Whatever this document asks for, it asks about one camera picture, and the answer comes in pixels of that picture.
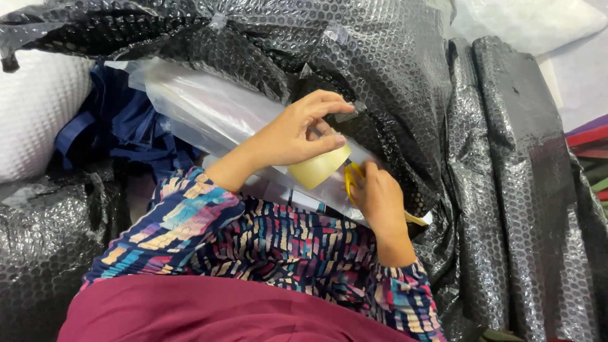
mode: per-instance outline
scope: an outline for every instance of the maroon fabric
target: maroon fabric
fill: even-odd
[[[414,341],[322,299],[230,278],[123,276],[74,298],[58,342]]]

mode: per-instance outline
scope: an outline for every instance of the patterned sleeve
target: patterned sleeve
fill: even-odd
[[[81,291],[127,274],[187,274],[205,238],[243,214],[240,199],[214,185],[202,169],[178,171],[159,183],[151,210],[95,258]]]
[[[446,342],[437,320],[437,307],[420,261],[402,268],[371,268],[366,297],[371,317],[403,331],[414,340]]]

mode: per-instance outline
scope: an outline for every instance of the navy blue fabric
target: navy blue fabric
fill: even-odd
[[[148,164],[159,180],[194,166],[201,151],[164,132],[161,114],[145,92],[129,88],[126,72],[97,62],[90,75],[93,90],[55,138],[64,168],[110,156]]]

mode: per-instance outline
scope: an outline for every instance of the yellow scissors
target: yellow scissors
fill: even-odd
[[[355,188],[358,188],[356,177],[358,177],[362,181],[365,181],[365,176],[363,176],[361,167],[357,163],[351,162],[349,159],[347,159],[344,166],[344,179],[346,181],[346,193],[348,194],[348,197],[350,198],[350,201],[353,202],[353,204],[354,200],[353,196],[350,194],[350,186],[352,185]],[[405,213],[406,215],[406,222],[416,223],[419,226],[427,225],[427,223],[422,218],[415,217],[407,211],[403,211],[403,213]]]

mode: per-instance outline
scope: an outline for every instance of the left hand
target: left hand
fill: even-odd
[[[228,153],[205,174],[219,187],[236,192],[256,171],[267,166],[297,164],[346,144],[322,119],[328,113],[347,113],[354,107],[342,96],[317,90],[292,103],[270,124]],[[318,137],[309,128],[323,135]]]
[[[354,107],[335,92],[317,90],[285,108],[270,124],[262,128],[240,148],[253,157],[256,169],[267,166],[297,164],[346,144],[339,134],[322,119],[328,113],[347,113]],[[319,138],[309,128],[314,127]]]

